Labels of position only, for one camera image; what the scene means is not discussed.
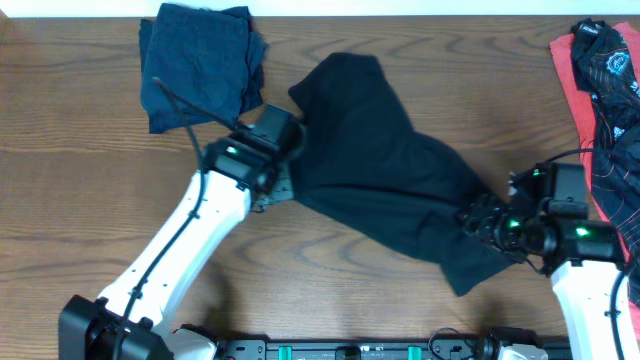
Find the plain black t-shirt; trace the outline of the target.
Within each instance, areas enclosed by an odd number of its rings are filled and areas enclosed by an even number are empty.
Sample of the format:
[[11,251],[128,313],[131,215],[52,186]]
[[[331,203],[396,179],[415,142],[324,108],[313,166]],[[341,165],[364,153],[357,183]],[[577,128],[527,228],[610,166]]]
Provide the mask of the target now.
[[289,95],[307,128],[290,165],[297,201],[439,265],[458,296],[510,266],[456,219],[490,188],[454,149],[414,129],[376,57],[333,53]]

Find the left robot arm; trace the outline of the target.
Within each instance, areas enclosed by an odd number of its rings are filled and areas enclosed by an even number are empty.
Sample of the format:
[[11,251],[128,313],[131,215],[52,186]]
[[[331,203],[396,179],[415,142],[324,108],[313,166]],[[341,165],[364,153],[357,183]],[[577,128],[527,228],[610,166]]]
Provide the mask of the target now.
[[213,359],[217,341],[193,327],[170,328],[180,304],[222,240],[272,191],[306,130],[239,128],[196,149],[184,197],[135,261],[94,301],[80,295],[58,320],[61,359]]

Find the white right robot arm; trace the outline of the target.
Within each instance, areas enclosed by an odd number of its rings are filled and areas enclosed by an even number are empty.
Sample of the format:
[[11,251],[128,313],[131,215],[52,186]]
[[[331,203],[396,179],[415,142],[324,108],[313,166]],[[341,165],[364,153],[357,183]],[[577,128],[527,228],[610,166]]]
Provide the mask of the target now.
[[573,359],[636,359],[626,260],[615,227],[589,218],[584,169],[543,162],[510,178],[510,200],[481,195],[464,232],[511,263],[538,257],[560,304]]

